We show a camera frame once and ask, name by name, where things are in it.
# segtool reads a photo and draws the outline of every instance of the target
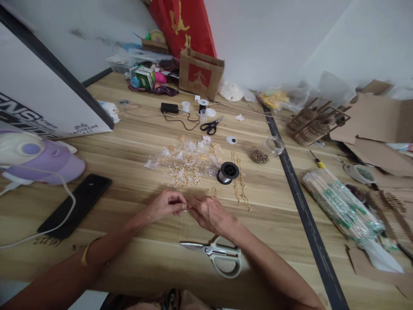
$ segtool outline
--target person's arm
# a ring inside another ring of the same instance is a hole
[[[277,253],[231,216],[216,197],[194,196],[189,212],[199,225],[232,241],[262,271],[271,289],[293,309],[325,309],[307,282]]]
[[[121,228],[93,242],[87,251],[87,266],[81,265],[83,251],[80,251],[46,271],[0,309],[68,309],[98,278],[106,263],[119,254],[139,230],[168,214],[179,214],[186,208],[181,193],[164,190]]]

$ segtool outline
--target forearm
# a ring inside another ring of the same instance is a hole
[[[307,282],[242,223],[236,221],[227,238],[253,260],[277,293],[281,293],[295,304],[324,309],[320,299]]]
[[[80,251],[35,279],[1,309],[68,309],[96,281],[105,264],[119,254],[144,225],[144,216],[134,217],[91,244],[86,256],[87,266],[80,263],[83,255]]]

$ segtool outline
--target scissors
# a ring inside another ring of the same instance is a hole
[[[239,247],[231,248],[225,245],[217,244],[217,241],[222,237],[217,236],[211,243],[208,245],[203,245],[200,243],[193,242],[181,242],[181,245],[187,249],[206,253],[210,260],[212,261],[216,270],[225,278],[233,279],[240,274],[241,271],[241,249]],[[225,272],[221,270],[216,264],[216,260],[228,260],[235,262],[235,268],[231,272]]]
[[[223,118],[224,118],[224,116],[221,116],[220,118],[218,118],[217,120],[215,120],[213,122],[205,123],[205,124],[201,125],[201,130],[206,131],[207,134],[212,136],[213,134],[216,133],[216,126],[218,125],[218,123],[220,121],[222,121]]]

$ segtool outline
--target purple hair dryer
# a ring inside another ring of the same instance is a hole
[[[76,151],[62,141],[42,139],[28,132],[0,129],[0,168],[4,169],[2,176],[12,182],[62,184],[58,176],[50,173],[54,172],[69,183],[78,178],[86,167],[83,160],[73,155]]]

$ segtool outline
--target black-handled scissors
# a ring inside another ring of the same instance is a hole
[[[222,121],[223,118],[224,118],[224,116],[221,116],[221,117],[218,118],[216,121],[202,124],[202,125],[201,125],[201,130],[202,130],[202,131],[206,131],[207,134],[209,134],[210,136],[212,136],[213,134],[216,133],[216,126],[218,125],[218,123],[219,123],[220,121]]]

